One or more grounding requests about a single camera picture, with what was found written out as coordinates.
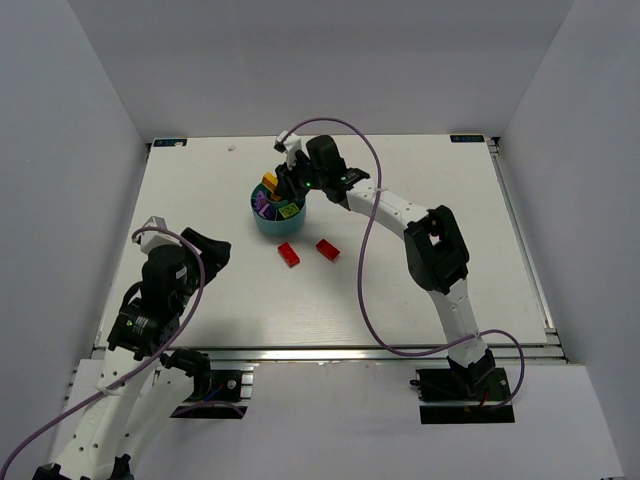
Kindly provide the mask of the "pale green sloped lego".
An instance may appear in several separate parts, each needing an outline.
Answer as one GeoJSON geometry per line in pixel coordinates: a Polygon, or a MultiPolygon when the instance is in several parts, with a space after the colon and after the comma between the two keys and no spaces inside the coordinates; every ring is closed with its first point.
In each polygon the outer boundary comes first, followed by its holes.
{"type": "Polygon", "coordinates": [[[288,203],[278,208],[279,218],[283,221],[292,219],[300,213],[300,207],[295,203],[288,203]]]}

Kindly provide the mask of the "long yellow lego brick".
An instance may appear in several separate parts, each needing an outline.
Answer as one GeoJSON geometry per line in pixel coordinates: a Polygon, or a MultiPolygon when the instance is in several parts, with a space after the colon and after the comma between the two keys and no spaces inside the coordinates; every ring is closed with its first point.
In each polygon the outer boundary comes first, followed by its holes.
{"type": "Polygon", "coordinates": [[[271,173],[271,172],[266,172],[263,177],[262,177],[262,181],[261,184],[270,192],[274,192],[277,188],[278,185],[278,179],[277,177],[271,173]]]}

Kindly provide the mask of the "purple lego brick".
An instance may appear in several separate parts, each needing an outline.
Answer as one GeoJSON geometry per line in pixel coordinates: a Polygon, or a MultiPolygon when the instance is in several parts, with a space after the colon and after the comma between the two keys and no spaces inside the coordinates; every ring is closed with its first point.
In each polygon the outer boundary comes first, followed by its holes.
{"type": "Polygon", "coordinates": [[[262,205],[258,208],[257,213],[267,221],[275,221],[277,218],[277,210],[271,204],[262,205]]]}
{"type": "Polygon", "coordinates": [[[271,206],[269,198],[263,191],[259,191],[252,200],[253,209],[256,213],[260,213],[271,206]]]}

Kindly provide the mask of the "red lego brick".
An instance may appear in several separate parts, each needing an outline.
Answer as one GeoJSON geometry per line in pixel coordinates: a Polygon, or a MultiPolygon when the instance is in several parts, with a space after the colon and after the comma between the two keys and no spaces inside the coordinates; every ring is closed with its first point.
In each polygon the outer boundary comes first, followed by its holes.
{"type": "Polygon", "coordinates": [[[277,247],[277,250],[281,258],[289,268],[292,268],[300,263],[300,257],[288,242],[279,245],[277,247]]]}
{"type": "Polygon", "coordinates": [[[330,262],[335,262],[340,256],[340,250],[326,239],[321,239],[316,244],[316,250],[330,262]]]}

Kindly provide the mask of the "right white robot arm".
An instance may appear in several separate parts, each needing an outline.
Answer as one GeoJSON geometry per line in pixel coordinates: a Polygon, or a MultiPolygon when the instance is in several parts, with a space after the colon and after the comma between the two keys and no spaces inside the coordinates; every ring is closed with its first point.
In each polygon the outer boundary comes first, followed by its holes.
{"type": "Polygon", "coordinates": [[[302,142],[283,132],[274,148],[286,156],[276,168],[277,196],[298,201],[321,191],[330,202],[366,216],[370,225],[379,224],[403,241],[409,274],[438,313],[452,374],[468,393],[480,389],[495,360],[470,303],[470,256],[453,212],[446,206],[427,209],[384,189],[365,171],[347,166],[328,135],[302,142]]]}

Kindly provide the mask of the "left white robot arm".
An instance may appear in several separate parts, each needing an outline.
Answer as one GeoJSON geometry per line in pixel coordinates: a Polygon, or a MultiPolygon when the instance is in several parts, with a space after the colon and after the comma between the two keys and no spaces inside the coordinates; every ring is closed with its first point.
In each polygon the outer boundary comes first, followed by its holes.
{"type": "Polygon", "coordinates": [[[37,479],[133,478],[135,461],[211,370],[203,353],[167,349],[228,264],[230,243],[159,226],[139,229],[133,240],[146,260],[107,338],[96,393],[62,452],[37,468],[37,479]]]}

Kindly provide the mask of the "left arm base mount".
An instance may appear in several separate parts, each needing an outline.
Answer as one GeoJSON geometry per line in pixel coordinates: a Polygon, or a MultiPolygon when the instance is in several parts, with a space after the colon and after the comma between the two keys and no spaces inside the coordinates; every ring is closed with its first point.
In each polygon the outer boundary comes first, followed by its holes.
{"type": "Polygon", "coordinates": [[[240,420],[252,395],[253,368],[213,368],[173,413],[178,419],[240,420]]]}

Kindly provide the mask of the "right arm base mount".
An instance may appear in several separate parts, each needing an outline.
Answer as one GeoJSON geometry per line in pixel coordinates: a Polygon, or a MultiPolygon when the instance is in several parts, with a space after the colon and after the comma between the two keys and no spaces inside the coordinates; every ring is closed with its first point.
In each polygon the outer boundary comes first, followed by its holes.
{"type": "Polygon", "coordinates": [[[513,406],[505,402],[510,386],[503,368],[497,368],[474,392],[448,369],[420,369],[409,381],[417,393],[422,425],[512,424],[513,406]]]}

